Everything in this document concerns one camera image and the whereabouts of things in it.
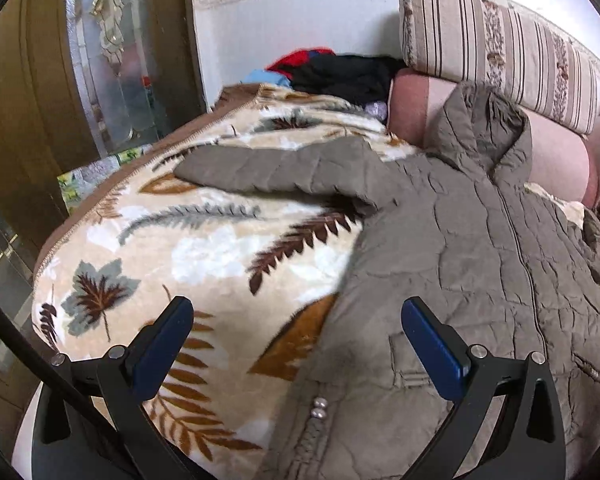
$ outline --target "silver bolt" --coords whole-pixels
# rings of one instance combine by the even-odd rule
[[[540,352],[533,352],[531,354],[531,360],[533,362],[535,362],[537,365],[543,365],[544,362],[546,361],[546,358],[544,357],[544,354],[542,354]]]
[[[327,412],[325,412],[322,408],[314,408],[311,410],[311,416],[313,418],[319,418],[320,420],[324,420],[327,418]]]
[[[107,355],[110,359],[120,359],[125,354],[125,347],[122,345],[112,346]]]
[[[471,355],[478,359],[484,359],[487,357],[487,349],[482,345],[473,345],[471,347]]]
[[[325,409],[328,404],[327,399],[323,399],[322,397],[315,397],[314,399],[314,408]]]
[[[51,358],[53,366],[60,366],[62,363],[64,363],[64,354],[56,354]]]

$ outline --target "jacket hood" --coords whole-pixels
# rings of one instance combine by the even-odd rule
[[[425,136],[428,153],[457,170],[481,179],[510,184],[531,173],[529,119],[494,88],[460,83],[440,113],[437,128]]]

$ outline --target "pearl bead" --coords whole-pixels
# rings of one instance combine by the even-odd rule
[[[314,408],[322,408],[325,409],[329,403],[327,399],[323,399],[322,397],[315,397],[314,399]]]
[[[322,408],[314,408],[311,410],[311,416],[313,418],[319,418],[320,420],[324,420],[327,418],[327,412],[325,412]]]

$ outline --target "jacket sleeve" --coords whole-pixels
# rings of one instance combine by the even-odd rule
[[[343,137],[295,151],[201,146],[176,167],[183,180],[233,192],[344,195],[372,214],[400,194],[396,168],[385,165],[367,142]]]
[[[585,209],[582,225],[584,241],[584,257],[591,269],[591,275],[600,284],[600,220],[588,209]]]

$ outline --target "blue gripper pad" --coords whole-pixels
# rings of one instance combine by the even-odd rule
[[[433,313],[429,314],[434,318],[437,327],[427,319],[418,306],[419,298],[409,298],[402,304],[400,320],[402,329],[415,350],[420,362],[424,366],[427,374],[431,378],[433,385],[440,394],[440,397],[446,400],[457,402],[464,397],[465,383],[464,378],[468,374],[468,366],[461,364],[452,351],[448,348],[442,335],[438,330],[445,328],[435,317]]]
[[[129,345],[130,353],[136,349],[139,353],[130,371],[132,393],[138,402],[153,399],[158,393],[192,325],[191,302],[177,296],[154,324],[143,328]],[[142,332],[153,337],[142,338]]]

